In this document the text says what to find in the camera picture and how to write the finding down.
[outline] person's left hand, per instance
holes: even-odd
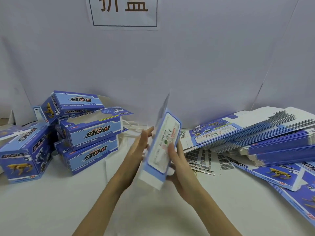
[[[147,130],[142,130],[115,173],[114,177],[119,178],[122,191],[127,189],[133,181],[142,161],[142,152],[148,147],[148,137],[152,136],[153,129],[154,127],[150,127]]]

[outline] stack of boxes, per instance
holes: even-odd
[[[76,174],[118,150],[122,116],[131,112],[106,108],[109,98],[94,94],[54,91],[34,107],[37,122],[23,134],[0,142],[0,166],[9,182],[38,179],[54,149]]]

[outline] black rectangular border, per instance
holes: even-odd
[[[93,26],[108,26],[108,27],[158,27],[157,26],[157,22],[155,26],[144,26],[144,25],[95,25],[94,24],[94,19],[93,19],[93,13],[92,13],[92,7],[91,7],[91,0],[89,0],[89,4],[90,4],[90,10],[91,10],[91,16],[92,16],[92,22],[93,22]]]

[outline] hand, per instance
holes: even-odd
[[[180,140],[177,143],[177,153],[174,150],[173,143],[168,146],[168,156],[175,165],[175,172],[173,175],[167,176],[167,180],[171,180],[179,195],[194,207],[197,203],[196,195],[199,194],[203,187],[187,163]]]
[[[133,181],[142,161],[142,152],[148,147],[148,137],[152,136],[153,129],[154,127],[150,127],[148,130],[142,130],[140,136],[135,139],[124,161],[113,176],[113,178],[119,178],[122,191],[127,189]]]

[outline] chinese character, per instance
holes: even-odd
[[[143,2],[143,0],[129,0],[127,3],[128,9],[125,9],[125,11],[148,11],[148,9],[146,9],[146,3]]]
[[[102,8],[101,10],[102,10],[102,11],[106,11],[105,0],[99,0],[99,1],[103,1],[103,8]],[[111,9],[111,3],[112,3],[112,0],[108,0],[108,8],[107,8],[107,11],[110,11],[110,9]],[[118,12],[117,0],[115,0],[115,7],[116,7],[116,12]]]

